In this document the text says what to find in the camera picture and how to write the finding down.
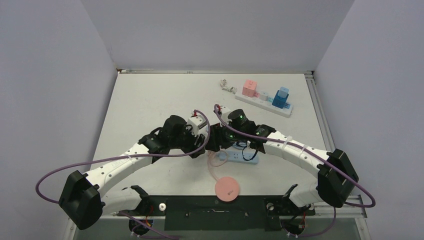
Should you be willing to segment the dark blue cube adapter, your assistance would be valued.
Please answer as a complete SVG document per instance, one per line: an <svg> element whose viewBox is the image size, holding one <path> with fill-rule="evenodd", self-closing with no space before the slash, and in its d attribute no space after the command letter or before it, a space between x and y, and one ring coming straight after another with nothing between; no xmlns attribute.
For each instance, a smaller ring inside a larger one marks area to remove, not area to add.
<svg viewBox="0 0 424 240"><path fill-rule="evenodd" d="M287 102L289 94L286 98L281 98L278 96L278 91L273 98L271 103L272 106L277 107L279 109L288 109L291 105Z"/></svg>

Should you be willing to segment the light blue plug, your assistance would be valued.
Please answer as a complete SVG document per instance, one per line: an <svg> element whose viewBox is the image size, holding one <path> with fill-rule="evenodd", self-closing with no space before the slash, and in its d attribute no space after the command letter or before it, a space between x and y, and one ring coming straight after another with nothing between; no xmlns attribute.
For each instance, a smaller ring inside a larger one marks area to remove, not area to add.
<svg viewBox="0 0 424 240"><path fill-rule="evenodd" d="M286 88L286 87L280 87L280 89L278 90L278 93L277 93L277 95L280 97L280 98L286 98L288 95L289 95L289 89L288 88Z"/></svg>

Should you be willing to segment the pink cube adapter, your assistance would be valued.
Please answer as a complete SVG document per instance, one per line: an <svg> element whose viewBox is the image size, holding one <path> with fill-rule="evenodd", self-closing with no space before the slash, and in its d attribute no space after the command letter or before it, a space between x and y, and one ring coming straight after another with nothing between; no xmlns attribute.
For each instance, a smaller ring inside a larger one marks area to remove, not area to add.
<svg viewBox="0 0 424 240"><path fill-rule="evenodd" d="M241 94L246 97L253 98L256 93L257 82L247 79L242 87Z"/></svg>

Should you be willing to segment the pink round disc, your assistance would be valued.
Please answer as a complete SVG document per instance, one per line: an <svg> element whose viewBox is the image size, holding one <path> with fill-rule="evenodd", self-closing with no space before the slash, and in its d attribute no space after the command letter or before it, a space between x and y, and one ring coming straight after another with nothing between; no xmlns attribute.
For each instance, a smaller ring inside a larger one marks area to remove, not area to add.
<svg viewBox="0 0 424 240"><path fill-rule="evenodd" d="M232 202L240 193L240 185L234 178L224 176L216 181L214 191L219 200Z"/></svg>

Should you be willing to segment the white power strip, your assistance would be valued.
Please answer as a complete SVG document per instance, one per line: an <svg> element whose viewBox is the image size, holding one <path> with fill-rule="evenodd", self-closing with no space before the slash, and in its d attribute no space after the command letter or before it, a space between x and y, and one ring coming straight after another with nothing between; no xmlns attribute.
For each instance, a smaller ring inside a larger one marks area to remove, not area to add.
<svg viewBox="0 0 424 240"><path fill-rule="evenodd" d="M287 103L285 107L283 108L278 108L276 106L272 105L272 97L269 97L267 99L267 101L261 100L258 97L249 97L249 96L245 96L242 95L240 92L236 92L234 94L234 98L242 101L244 103L247 103L249 105L258 107L260 109L269 111L271 113L289 118L292 115L292 111L293 111L293 106L290 103Z"/></svg>

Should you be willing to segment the blue power strip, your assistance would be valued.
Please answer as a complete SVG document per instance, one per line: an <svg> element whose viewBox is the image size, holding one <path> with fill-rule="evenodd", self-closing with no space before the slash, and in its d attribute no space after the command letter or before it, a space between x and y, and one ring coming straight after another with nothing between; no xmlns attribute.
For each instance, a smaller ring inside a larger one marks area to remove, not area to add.
<svg viewBox="0 0 424 240"><path fill-rule="evenodd" d="M255 152L244 151L241 149L229 148L224 151L217 153L217 157L220 161L227 161L231 163L250 164L257 165L259 163L259 155L255 155Z"/></svg>

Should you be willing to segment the small white plug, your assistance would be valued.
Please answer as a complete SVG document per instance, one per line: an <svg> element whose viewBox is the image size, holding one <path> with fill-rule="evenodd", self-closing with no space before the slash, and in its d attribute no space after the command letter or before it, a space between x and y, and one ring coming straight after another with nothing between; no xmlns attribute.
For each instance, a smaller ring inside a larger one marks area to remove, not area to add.
<svg viewBox="0 0 424 240"><path fill-rule="evenodd" d="M266 92L266 91L260 91L259 92L259 99L261 101L267 102L268 101L268 98L269 98L268 92Z"/></svg>

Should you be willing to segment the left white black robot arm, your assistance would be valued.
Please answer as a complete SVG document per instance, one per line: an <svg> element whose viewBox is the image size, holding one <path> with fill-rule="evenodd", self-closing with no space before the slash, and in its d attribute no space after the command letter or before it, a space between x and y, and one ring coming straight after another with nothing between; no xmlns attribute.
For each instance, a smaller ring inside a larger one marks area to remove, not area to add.
<svg viewBox="0 0 424 240"><path fill-rule="evenodd" d="M91 227L104 214L131 210L143 215L148 211L149 201L141 187L109 191L139 169L170 157L171 150L181 150L182 157L193 159L204 154L209 131L209 120L197 110L188 119L171 115L162 127L143 136L122 155L106 160L93 170L72 172L58 204L80 230Z"/></svg>

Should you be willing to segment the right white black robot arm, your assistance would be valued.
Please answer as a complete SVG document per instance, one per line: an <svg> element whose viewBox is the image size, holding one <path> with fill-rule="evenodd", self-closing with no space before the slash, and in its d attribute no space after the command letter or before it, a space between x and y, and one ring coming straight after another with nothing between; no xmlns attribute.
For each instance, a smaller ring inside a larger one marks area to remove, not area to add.
<svg viewBox="0 0 424 240"><path fill-rule="evenodd" d="M304 185L294 184L283 199L282 207L289 214L302 207L325 202L334 208L347 204L347 198L359 178L345 152L333 152L310 147L283 135L265 124L255 124L242 109L225 111L214 105L219 122L212 125L207 150L217 152L244 143L257 152L279 157L310 173L315 180Z"/></svg>

